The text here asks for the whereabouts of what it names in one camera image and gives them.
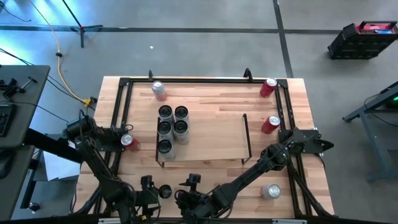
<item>white paper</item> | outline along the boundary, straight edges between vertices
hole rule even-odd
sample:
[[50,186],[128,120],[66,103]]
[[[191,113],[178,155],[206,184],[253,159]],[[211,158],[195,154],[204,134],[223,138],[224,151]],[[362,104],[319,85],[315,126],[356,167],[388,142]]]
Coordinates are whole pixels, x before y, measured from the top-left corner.
[[[75,148],[74,143],[69,141],[69,146]],[[45,170],[47,179],[53,180],[56,178],[62,179],[79,175],[80,164],[69,161],[67,159],[58,157],[54,154],[44,151]]]

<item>concrete floor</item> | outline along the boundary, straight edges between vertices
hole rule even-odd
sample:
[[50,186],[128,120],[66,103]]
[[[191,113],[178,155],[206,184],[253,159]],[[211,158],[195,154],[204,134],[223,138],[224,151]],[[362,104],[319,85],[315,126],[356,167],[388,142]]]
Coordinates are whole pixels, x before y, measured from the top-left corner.
[[[53,25],[75,25],[61,2],[35,2]],[[272,0],[67,2],[83,25],[277,28]],[[279,5],[285,29],[342,29],[363,20],[394,20],[398,14],[398,2],[392,0],[382,3],[377,0],[280,0]],[[21,22],[1,11],[0,25],[45,25],[28,1],[8,0],[6,7],[32,21]],[[98,96],[105,75],[147,75],[149,69],[154,75],[240,77],[249,67],[255,77],[286,77],[279,34],[90,32],[85,35],[84,49],[80,48],[78,34],[58,32],[57,35],[64,54],[64,75],[75,93],[85,97]],[[325,153],[333,207],[335,213],[344,218],[396,223],[398,181],[373,184],[365,181],[368,172],[377,171],[377,161],[360,121],[346,124],[341,117],[360,107],[365,98],[397,81],[398,44],[393,43],[369,61],[330,60],[326,47],[335,36],[286,35],[293,75],[305,79],[315,125],[324,139],[335,143],[335,148]],[[54,56],[57,49],[51,32],[0,30],[0,47],[34,64],[50,65],[50,75],[58,79]],[[4,54],[0,55],[0,63],[21,64]],[[51,85],[46,85],[39,105],[67,120],[75,119],[81,108],[79,102]],[[397,132],[397,128],[378,120],[373,123],[380,132]],[[64,123],[37,110],[31,127],[42,133],[58,133]],[[386,142],[396,148],[396,142]],[[70,181],[38,185],[34,200],[40,202],[42,209],[34,215],[16,209],[13,218],[66,215],[73,184]]]

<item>keyboard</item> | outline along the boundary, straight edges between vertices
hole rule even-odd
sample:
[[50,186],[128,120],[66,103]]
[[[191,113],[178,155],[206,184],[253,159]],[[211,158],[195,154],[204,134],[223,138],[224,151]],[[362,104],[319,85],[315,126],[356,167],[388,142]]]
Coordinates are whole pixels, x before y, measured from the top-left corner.
[[17,105],[14,104],[0,105],[0,137],[7,136],[16,109]]

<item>wooden tabletop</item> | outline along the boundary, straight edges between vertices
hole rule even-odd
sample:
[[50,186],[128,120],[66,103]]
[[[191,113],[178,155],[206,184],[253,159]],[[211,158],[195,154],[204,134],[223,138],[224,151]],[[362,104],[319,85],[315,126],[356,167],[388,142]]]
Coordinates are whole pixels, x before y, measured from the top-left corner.
[[[104,77],[96,107],[95,120],[98,126],[109,127],[118,90],[120,77]],[[288,79],[289,92],[294,111],[295,123],[300,129],[314,127],[310,105],[304,80]],[[140,190],[140,178],[152,175],[155,186],[169,184],[173,192],[178,189],[188,190],[179,186],[185,182],[189,173],[201,174],[198,191],[208,192],[218,184],[231,182],[247,168],[256,163],[261,151],[269,144],[277,142],[277,130],[266,135],[261,132],[264,120],[273,114],[277,115],[275,96],[261,98],[258,84],[224,84],[224,83],[166,83],[169,97],[165,102],[156,101],[149,83],[134,83],[127,124],[134,125],[131,133],[141,142],[138,152],[123,152],[119,174],[123,181]],[[282,104],[285,108],[283,91]],[[123,92],[117,124],[121,123],[126,90]],[[161,105],[175,108],[184,105],[191,117],[203,119],[239,118],[243,113],[248,116],[249,135],[253,158],[242,166],[238,160],[168,162],[164,169],[155,161],[157,110]],[[303,155],[303,164],[308,188],[326,211],[333,213],[330,193],[325,171],[319,158],[314,155]],[[276,200],[264,200],[260,197],[260,188],[264,184],[277,184],[282,195]],[[86,164],[81,167],[77,184],[77,201],[75,210],[89,199],[98,181]],[[300,208],[303,213],[304,204],[301,190],[297,191]],[[173,197],[163,199],[161,217],[180,217],[180,210]],[[293,218],[292,199],[290,196],[287,170],[271,171],[263,174],[252,184],[242,190],[234,203],[231,218]]]

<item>black tripod stand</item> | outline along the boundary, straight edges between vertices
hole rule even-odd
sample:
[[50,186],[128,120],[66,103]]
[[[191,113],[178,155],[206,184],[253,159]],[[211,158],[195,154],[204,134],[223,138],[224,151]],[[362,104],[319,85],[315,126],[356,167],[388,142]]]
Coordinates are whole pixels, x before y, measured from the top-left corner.
[[68,4],[65,2],[65,0],[62,0],[62,1],[63,1],[63,3],[66,5],[66,7],[68,8],[70,14],[73,16],[73,18],[75,19],[76,23],[79,25],[79,28],[78,28],[78,29],[76,29],[76,27],[71,27],[70,29],[73,30],[73,31],[75,31],[75,32],[78,32],[78,30],[80,31],[80,46],[81,46],[82,48],[84,48],[84,47],[85,47],[85,40],[84,40],[84,34],[85,34],[85,32],[86,32],[88,29],[91,29],[91,28],[102,28],[102,27],[104,27],[104,26],[102,26],[102,25],[94,25],[94,26],[86,26],[86,27],[83,27],[83,26],[79,23],[79,21],[77,20],[76,16],[75,16],[74,13],[72,12],[72,10],[70,10],[70,8],[69,8]]

